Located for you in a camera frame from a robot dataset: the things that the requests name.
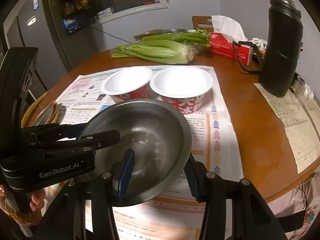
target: red cup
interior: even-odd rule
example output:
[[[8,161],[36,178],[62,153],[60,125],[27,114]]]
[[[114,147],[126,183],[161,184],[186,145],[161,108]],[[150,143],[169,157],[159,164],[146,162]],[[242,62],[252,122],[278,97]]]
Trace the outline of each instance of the red cup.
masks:
[[[110,95],[115,103],[120,103],[126,101],[128,99],[136,99],[136,98],[147,98],[149,84],[138,88],[137,90],[131,91],[129,93],[121,94],[121,95]]]
[[[212,83],[210,74],[199,67],[172,66],[154,75],[150,87],[182,114],[191,114],[201,107]]]
[[[109,76],[101,85],[101,90],[110,95],[115,103],[128,99],[147,98],[152,70],[143,67],[128,67]]]
[[[201,105],[204,98],[204,94],[193,97],[193,98],[168,98],[160,96],[162,101],[173,105],[175,108],[179,109],[182,114],[191,114],[197,111]]]

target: handwritten paper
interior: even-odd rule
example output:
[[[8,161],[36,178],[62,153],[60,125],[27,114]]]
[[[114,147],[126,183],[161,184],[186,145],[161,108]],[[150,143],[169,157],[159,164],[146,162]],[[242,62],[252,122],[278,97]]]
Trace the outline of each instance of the handwritten paper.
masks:
[[[298,173],[304,171],[320,156],[320,141],[313,124],[300,101],[290,92],[278,98],[267,92],[261,84],[254,84],[282,121],[289,140]],[[312,120],[320,130],[320,109],[315,102],[306,106],[311,110]]]

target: stainless steel bowl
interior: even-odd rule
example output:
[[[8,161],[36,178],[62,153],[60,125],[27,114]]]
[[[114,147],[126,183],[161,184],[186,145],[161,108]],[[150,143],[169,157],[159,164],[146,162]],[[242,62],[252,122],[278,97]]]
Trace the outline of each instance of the stainless steel bowl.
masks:
[[[185,29],[167,29],[163,31],[163,33],[186,33],[186,32],[188,31]]]
[[[120,141],[96,151],[95,170],[76,178],[88,181],[109,171],[132,148],[135,165],[126,196],[115,206],[145,202],[169,187],[182,172],[191,150],[191,131],[183,114],[155,99],[128,100],[100,112],[90,120],[83,135],[116,129]]]
[[[144,37],[159,35],[159,34],[163,34],[163,33],[164,33],[163,29],[156,29],[156,30],[151,30],[151,31],[147,31],[145,33],[138,34],[138,35],[134,36],[134,38],[137,41],[141,41]]]

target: jar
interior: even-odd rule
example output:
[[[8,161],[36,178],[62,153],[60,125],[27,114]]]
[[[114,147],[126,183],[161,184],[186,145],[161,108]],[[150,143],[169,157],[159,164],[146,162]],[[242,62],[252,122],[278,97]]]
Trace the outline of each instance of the jar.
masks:
[[[64,7],[64,14],[68,15],[68,14],[74,13],[74,12],[75,12],[75,7],[74,7],[73,3],[71,3],[71,2],[66,3],[65,7]]]
[[[82,5],[82,8],[83,8],[84,10],[90,9],[90,5],[89,5],[88,2],[82,2],[81,5]]]
[[[77,2],[76,3],[76,9],[77,10],[81,10],[83,8],[82,3],[81,2]]]

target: black thermos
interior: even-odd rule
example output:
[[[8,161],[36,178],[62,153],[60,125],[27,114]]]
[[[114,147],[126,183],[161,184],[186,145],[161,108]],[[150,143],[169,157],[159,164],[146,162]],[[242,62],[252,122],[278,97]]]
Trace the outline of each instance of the black thermos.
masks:
[[[270,0],[270,3],[268,45],[259,81],[271,94],[284,97],[298,63],[301,12],[293,0]]]

